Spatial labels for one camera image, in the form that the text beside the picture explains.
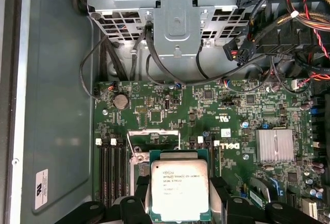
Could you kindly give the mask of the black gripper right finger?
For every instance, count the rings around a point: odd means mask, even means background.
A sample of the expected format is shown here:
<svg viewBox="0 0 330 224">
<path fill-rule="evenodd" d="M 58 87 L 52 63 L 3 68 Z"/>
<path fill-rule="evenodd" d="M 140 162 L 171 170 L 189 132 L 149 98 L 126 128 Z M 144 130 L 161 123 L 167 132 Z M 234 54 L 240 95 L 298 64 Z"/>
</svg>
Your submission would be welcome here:
<svg viewBox="0 0 330 224">
<path fill-rule="evenodd" d="M 278 201 L 266 204 L 264 209 L 247 200 L 232 197 L 222 177 L 210 179 L 210 206 L 212 215 L 221 223 L 319 223 L 309 215 Z"/>
</svg>

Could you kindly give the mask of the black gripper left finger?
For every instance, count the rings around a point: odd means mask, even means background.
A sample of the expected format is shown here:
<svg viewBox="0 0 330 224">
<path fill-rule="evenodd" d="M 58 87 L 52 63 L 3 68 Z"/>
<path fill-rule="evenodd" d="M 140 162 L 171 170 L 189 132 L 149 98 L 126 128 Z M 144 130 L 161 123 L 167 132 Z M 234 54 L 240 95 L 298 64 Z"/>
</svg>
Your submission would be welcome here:
<svg viewBox="0 0 330 224">
<path fill-rule="evenodd" d="M 150 184 L 150 176 L 139 176 L 137 188 L 132 196 L 119 197 L 110 208 L 101 210 L 101 213 L 83 223 L 150 223 L 145 201 Z"/>
</svg>

